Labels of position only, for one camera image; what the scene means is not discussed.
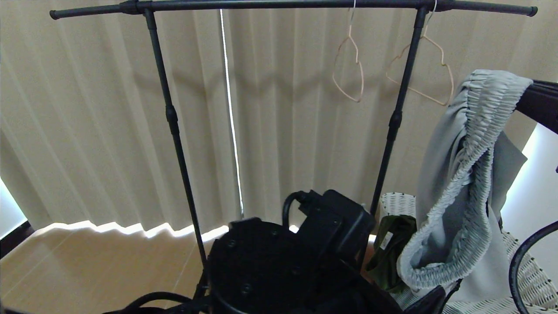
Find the white label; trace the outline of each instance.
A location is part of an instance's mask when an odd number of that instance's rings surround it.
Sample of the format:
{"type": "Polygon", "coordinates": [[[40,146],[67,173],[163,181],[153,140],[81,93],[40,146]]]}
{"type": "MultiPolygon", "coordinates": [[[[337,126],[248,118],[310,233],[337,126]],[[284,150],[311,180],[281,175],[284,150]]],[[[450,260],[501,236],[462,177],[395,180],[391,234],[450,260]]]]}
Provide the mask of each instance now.
{"type": "Polygon", "coordinates": [[[389,244],[389,241],[391,240],[392,237],[393,237],[393,233],[388,231],[386,233],[386,236],[384,237],[384,240],[382,241],[382,244],[380,244],[380,249],[385,250],[386,246],[389,244]]]}

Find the white wall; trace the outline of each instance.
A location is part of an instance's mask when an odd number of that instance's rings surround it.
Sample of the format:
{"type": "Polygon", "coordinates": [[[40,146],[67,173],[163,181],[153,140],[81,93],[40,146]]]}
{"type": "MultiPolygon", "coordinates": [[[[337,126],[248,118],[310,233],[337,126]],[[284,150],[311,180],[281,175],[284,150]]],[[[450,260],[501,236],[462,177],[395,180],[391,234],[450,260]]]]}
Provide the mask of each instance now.
{"type": "Polygon", "coordinates": [[[0,179],[0,239],[27,221],[16,200],[0,179]]]}
{"type": "MultiPolygon", "coordinates": [[[[508,191],[502,208],[504,229],[520,241],[558,220],[558,135],[538,124],[523,154],[528,160],[508,191]]],[[[558,282],[558,232],[535,244],[530,253],[558,282]]]]}

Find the beige curtain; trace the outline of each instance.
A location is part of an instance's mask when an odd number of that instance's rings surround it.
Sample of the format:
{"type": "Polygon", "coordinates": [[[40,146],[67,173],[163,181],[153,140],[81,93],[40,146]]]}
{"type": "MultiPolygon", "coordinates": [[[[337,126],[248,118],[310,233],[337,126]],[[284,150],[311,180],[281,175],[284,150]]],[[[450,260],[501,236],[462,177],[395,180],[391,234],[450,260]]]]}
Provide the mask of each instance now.
{"type": "MultiPolygon", "coordinates": [[[[34,228],[191,224],[142,16],[2,1],[2,179],[34,228]]],[[[240,215],[219,11],[155,13],[204,230],[240,215]]]]}
{"type": "MultiPolygon", "coordinates": [[[[474,69],[502,69],[533,79],[558,80],[558,2],[537,5],[535,17],[487,12],[436,13],[429,37],[445,50],[456,86],[474,69]]],[[[361,103],[338,91],[331,74],[352,95],[360,74],[349,45],[334,68],[347,35],[347,9],[226,11],[227,55],[237,125],[240,183],[246,216],[280,221],[292,191],[336,189],[368,206],[395,106],[398,86],[384,73],[410,42],[416,11],[357,9],[353,37],[364,68],[361,103]]],[[[390,75],[401,79],[406,53],[390,75]]],[[[440,53],[421,41],[411,86],[437,99],[449,96],[440,53]]],[[[393,149],[384,192],[414,193],[429,137],[445,107],[413,92],[393,149]]],[[[535,123],[515,113],[507,127],[520,148],[535,123]]],[[[292,211],[291,222],[302,216],[292,211]]]]}

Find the curtain fold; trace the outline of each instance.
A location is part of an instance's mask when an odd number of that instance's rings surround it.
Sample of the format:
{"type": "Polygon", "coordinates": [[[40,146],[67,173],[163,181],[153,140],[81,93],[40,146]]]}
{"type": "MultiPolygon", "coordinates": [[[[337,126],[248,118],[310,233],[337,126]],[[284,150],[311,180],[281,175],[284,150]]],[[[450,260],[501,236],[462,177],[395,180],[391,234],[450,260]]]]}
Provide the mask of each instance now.
{"type": "MultiPolygon", "coordinates": [[[[445,50],[455,85],[478,68],[509,70],[533,79],[558,80],[558,28],[553,1],[505,1],[539,6],[535,17],[488,12],[435,13],[429,37],[445,50]]],[[[411,40],[416,11],[357,8],[353,38],[364,68],[360,90],[355,51],[337,48],[347,36],[347,9],[227,10],[225,38],[233,116],[239,147],[240,184],[247,217],[280,222],[281,202],[291,192],[336,189],[370,205],[389,118],[399,86],[384,74],[411,40]]],[[[450,81],[440,52],[422,40],[411,87],[442,101],[450,81]]],[[[391,66],[400,80],[407,53],[391,66]]],[[[389,164],[385,192],[415,193],[429,137],[445,107],[409,91],[389,164]]],[[[507,134],[522,148],[535,122],[515,113],[507,134]]],[[[302,214],[291,211],[291,222],[302,214]]]]}
{"type": "MultiPolygon", "coordinates": [[[[2,178],[11,173],[6,184],[34,228],[83,220],[184,228],[191,219],[145,19],[49,16],[94,5],[2,3],[2,153],[11,154],[2,178]],[[32,204],[26,193],[37,195],[32,204]]],[[[210,230],[240,213],[219,11],[155,16],[194,200],[210,230]]]]}

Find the wicker basket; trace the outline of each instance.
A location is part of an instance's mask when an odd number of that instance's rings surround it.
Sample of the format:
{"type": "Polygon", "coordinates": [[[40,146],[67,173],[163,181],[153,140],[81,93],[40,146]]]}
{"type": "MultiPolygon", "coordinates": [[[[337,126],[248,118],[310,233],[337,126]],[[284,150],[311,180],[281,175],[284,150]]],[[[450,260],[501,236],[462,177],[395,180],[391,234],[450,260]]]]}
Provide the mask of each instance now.
{"type": "MultiPolygon", "coordinates": [[[[415,196],[402,193],[386,193],[381,198],[380,220],[388,215],[415,216],[415,196]]],[[[503,233],[507,247],[508,259],[511,261],[520,243],[509,232],[503,233]]],[[[558,314],[558,292],[548,275],[540,268],[536,260],[527,253],[521,262],[518,273],[519,291],[527,305],[529,313],[558,314]]],[[[417,300],[409,289],[394,298],[403,307],[417,300]]],[[[483,302],[448,302],[444,313],[517,313],[511,297],[483,302]]]]}

